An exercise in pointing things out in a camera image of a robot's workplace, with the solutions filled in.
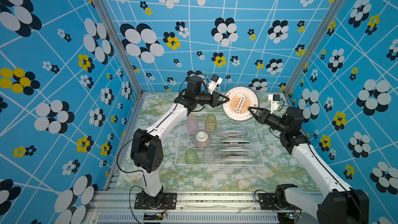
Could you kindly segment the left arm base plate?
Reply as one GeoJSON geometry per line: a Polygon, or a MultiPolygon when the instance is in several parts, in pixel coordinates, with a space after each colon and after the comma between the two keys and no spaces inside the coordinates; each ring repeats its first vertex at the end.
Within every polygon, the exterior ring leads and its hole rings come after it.
{"type": "Polygon", "coordinates": [[[134,209],[176,209],[177,193],[162,193],[156,197],[141,192],[136,195],[134,209]]]}

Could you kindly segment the dark rimmed white plate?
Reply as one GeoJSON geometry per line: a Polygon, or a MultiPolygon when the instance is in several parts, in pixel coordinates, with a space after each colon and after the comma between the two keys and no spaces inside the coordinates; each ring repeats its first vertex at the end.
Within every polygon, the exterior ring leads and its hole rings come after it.
{"type": "Polygon", "coordinates": [[[245,139],[226,139],[219,142],[220,146],[225,147],[243,147],[244,145],[250,145],[251,141],[245,139]]]}

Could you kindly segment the green rimmed white plate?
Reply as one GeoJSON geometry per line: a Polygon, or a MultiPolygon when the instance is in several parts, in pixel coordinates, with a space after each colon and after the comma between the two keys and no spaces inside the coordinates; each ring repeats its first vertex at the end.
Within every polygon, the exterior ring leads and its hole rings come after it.
{"type": "Polygon", "coordinates": [[[217,133],[216,135],[222,138],[240,138],[246,136],[248,133],[244,131],[237,131],[237,130],[232,130],[232,131],[222,131],[217,133]]]}

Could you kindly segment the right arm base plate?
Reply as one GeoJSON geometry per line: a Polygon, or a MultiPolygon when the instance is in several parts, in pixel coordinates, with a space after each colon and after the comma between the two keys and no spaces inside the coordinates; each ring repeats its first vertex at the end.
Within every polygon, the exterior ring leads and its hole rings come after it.
{"type": "Polygon", "coordinates": [[[260,204],[261,210],[273,210],[273,211],[285,211],[285,212],[294,212],[300,210],[294,205],[287,205],[286,207],[277,206],[274,193],[265,193],[265,192],[258,193],[256,194],[256,200],[260,204]]]}

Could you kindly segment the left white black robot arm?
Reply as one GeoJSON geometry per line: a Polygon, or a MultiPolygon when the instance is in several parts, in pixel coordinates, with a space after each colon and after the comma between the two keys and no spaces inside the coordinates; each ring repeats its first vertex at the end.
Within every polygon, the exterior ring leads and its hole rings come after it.
{"type": "Polygon", "coordinates": [[[142,196],[151,207],[158,207],[163,200],[158,171],[164,158],[162,140],[198,105],[218,107],[229,101],[227,96],[215,91],[222,83],[217,75],[213,75],[208,84],[198,75],[187,77],[186,82],[187,87],[180,89],[171,108],[153,125],[145,130],[137,129],[133,135],[130,157],[143,171],[142,196]]]}

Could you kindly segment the orange sunburst plate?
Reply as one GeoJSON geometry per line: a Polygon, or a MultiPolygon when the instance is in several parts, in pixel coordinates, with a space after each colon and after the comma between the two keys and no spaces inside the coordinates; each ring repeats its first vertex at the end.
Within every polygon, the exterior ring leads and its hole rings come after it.
{"type": "Polygon", "coordinates": [[[230,119],[243,122],[251,119],[253,114],[249,111],[250,107],[259,107],[258,95],[249,87],[235,86],[230,88],[226,94],[229,101],[223,103],[224,113],[230,119]]]}

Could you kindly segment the white wire dish rack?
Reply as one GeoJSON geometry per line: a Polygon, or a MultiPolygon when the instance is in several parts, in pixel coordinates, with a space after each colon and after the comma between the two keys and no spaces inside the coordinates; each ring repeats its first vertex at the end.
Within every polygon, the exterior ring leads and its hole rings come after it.
{"type": "MultiPolygon", "coordinates": [[[[210,113],[194,113],[192,116],[195,116],[199,121],[200,131],[205,131],[204,124],[206,117],[210,115],[210,113]]],[[[214,167],[214,168],[222,168],[222,167],[234,167],[234,168],[249,168],[249,167],[261,167],[264,165],[262,151],[260,147],[258,132],[255,126],[254,121],[251,119],[249,121],[244,122],[236,122],[226,117],[223,113],[213,113],[217,118],[217,131],[214,133],[207,132],[210,137],[210,145],[208,148],[211,148],[216,153],[216,164],[214,165],[203,165],[202,164],[202,153],[206,148],[196,148],[193,142],[193,137],[195,134],[191,134],[187,132],[187,120],[183,120],[178,125],[178,140],[177,140],[177,150],[175,155],[175,165],[178,167],[186,167],[186,168],[194,168],[194,167],[214,167]],[[244,131],[248,134],[244,137],[240,138],[222,138],[217,136],[216,134],[222,131],[244,131]],[[221,153],[220,149],[223,147],[220,146],[219,142],[226,139],[245,139],[251,141],[250,145],[244,145],[244,148],[250,149],[248,153],[221,153]],[[200,164],[198,165],[186,165],[184,161],[184,154],[188,149],[194,149],[199,155],[200,164]],[[246,156],[255,159],[254,162],[224,162],[221,161],[222,157],[225,156],[246,156]]]]}

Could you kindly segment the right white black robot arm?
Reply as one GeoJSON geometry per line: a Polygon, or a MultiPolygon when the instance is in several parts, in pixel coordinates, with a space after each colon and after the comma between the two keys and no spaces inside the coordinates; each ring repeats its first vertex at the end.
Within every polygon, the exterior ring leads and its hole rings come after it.
{"type": "Polygon", "coordinates": [[[322,194],[315,197],[297,185],[281,184],[277,186],[274,197],[278,208],[293,205],[320,224],[369,223],[368,195],[363,190],[353,189],[315,152],[301,131],[304,117],[298,108],[288,107],[281,117],[265,108],[249,107],[248,110],[257,122],[280,132],[281,144],[307,171],[322,194]]]}

